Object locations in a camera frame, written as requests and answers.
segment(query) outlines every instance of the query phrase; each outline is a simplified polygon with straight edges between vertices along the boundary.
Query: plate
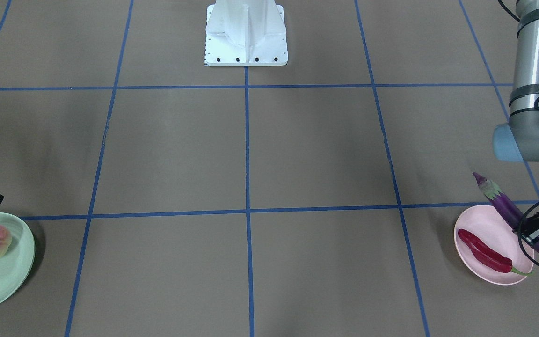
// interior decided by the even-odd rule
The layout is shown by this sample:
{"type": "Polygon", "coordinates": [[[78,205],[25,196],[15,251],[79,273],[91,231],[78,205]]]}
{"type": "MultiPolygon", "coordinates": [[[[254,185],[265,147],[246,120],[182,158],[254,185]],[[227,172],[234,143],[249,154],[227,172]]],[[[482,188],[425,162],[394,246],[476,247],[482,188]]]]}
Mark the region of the plate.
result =
{"type": "Polygon", "coordinates": [[[35,259],[35,240],[26,223],[17,216],[0,213],[0,224],[6,226],[12,241],[0,258],[0,303],[22,285],[35,259]]]}
{"type": "MultiPolygon", "coordinates": [[[[498,214],[491,205],[475,205],[466,209],[457,219],[455,224],[455,246],[461,260],[478,277],[498,284],[501,286],[510,286],[523,281],[526,277],[512,272],[500,273],[490,269],[479,262],[467,245],[459,238],[457,231],[466,229],[479,237],[488,247],[494,249],[507,258],[513,260],[513,266],[519,271],[529,273],[533,268],[533,262],[525,257],[519,243],[517,235],[512,232],[511,227],[498,214]]],[[[533,249],[527,244],[524,245],[525,251],[534,258],[533,249]]]]}

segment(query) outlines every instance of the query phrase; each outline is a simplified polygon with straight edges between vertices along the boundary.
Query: pink plate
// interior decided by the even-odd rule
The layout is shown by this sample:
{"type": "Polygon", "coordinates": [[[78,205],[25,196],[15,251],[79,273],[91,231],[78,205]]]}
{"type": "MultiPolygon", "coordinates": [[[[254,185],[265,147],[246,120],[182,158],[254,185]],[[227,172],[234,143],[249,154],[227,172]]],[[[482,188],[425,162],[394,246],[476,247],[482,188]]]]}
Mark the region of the pink plate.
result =
{"type": "MultiPolygon", "coordinates": [[[[491,205],[475,205],[466,209],[457,219],[455,224],[455,246],[460,259],[477,276],[488,282],[501,286],[510,286],[524,280],[524,276],[515,273],[499,273],[490,267],[481,264],[467,245],[459,238],[457,231],[466,229],[479,237],[488,247],[513,260],[513,266],[519,271],[529,273],[533,268],[533,262],[528,260],[522,253],[517,235],[515,235],[507,222],[498,214],[491,205]]],[[[534,256],[533,249],[527,244],[525,251],[534,256]]]]}

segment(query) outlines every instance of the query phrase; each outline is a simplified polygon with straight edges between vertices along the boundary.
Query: red pepper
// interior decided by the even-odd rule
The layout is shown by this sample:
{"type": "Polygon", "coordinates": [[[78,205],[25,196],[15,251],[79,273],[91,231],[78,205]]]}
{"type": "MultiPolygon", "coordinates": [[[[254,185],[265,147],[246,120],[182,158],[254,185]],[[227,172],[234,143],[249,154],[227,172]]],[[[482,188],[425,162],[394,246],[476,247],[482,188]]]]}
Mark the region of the red pepper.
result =
{"type": "Polygon", "coordinates": [[[502,256],[492,248],[488,247],[479,237],[465,229],[458,230],[459,238],[469,247],[473,256],[479,262],[487,267],[498,271],[499,273],[508,273],[512,271],[520,275],[530,275],[522,273],[513,267],[513,261],[510,258],[502,256]]]}

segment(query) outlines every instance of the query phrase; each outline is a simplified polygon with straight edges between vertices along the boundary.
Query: light green plate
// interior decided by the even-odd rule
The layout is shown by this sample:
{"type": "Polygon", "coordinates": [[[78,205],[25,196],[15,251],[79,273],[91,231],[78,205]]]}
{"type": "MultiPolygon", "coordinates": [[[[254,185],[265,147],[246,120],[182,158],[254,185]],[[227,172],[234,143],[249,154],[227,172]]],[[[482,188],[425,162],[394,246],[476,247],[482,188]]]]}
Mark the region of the light green plate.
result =
{"type": "Polygon", "coordinates": [[[6,226],[12,241],[0,258],[0,303],[22,285],[35,259],[35,240],[26,223],[17,216],[0,213],[0,224],[6,226]]]}

